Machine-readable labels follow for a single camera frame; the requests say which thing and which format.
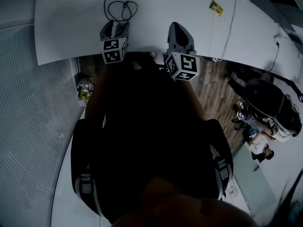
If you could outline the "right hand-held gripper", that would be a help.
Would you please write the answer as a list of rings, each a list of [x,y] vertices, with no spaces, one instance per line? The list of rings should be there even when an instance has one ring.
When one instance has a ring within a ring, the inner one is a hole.
[[[167,66],[174,80],[191,81],[200,72],[200,58],[194,50],[194,39],[179,23],[173,22],[168,33]]]

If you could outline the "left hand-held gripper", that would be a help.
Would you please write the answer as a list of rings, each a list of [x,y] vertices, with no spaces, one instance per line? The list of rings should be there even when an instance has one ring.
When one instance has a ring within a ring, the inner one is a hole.
[[[110,20],[101,29],[100,36],[100,51],[105,64],[122,62],[127,52],[127,40],[129,34],[130,22],[120,24],[120,38],[110,39],[114,22]]]

